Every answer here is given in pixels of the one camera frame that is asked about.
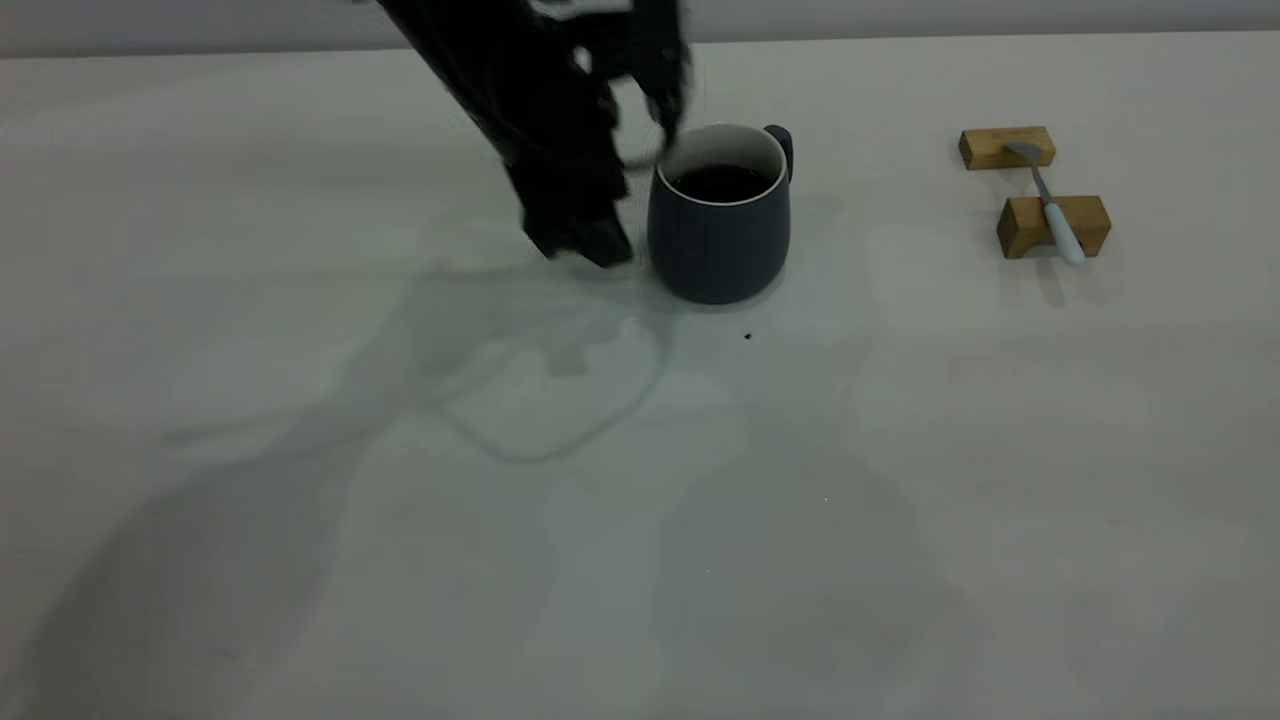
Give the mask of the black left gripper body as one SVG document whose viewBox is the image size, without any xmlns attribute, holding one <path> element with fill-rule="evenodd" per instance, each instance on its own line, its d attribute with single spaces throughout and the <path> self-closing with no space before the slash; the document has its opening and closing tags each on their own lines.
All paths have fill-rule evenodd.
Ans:
<svg viewBox="0 0 1280 720">
<path fill-rule="evenodd" d="M 612 85 L 639 81 L 630 60 L 488 60 L 477 70 L 477 124 L 522 200 L 575 191 L 584 205 L 628 196 Z"/>
</svg>

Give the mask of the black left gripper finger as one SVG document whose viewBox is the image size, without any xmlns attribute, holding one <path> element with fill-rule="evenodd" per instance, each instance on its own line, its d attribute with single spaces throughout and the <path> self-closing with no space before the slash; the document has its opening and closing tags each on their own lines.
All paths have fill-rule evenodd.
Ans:
<svg viewBox="0 0 1280 720">
<path fill-rule="evenodd" d="M 599 268 L 634 260 L 634 246 L 621 224 L 613 200 L 584 200 L 573 211 L 575 251 Z"/>
<path fill-rule="evenodd" d="M 573 195 L 520 195 L 518 202 L 524 233 L 544 258 L 581 254 Z"/>
</svg>

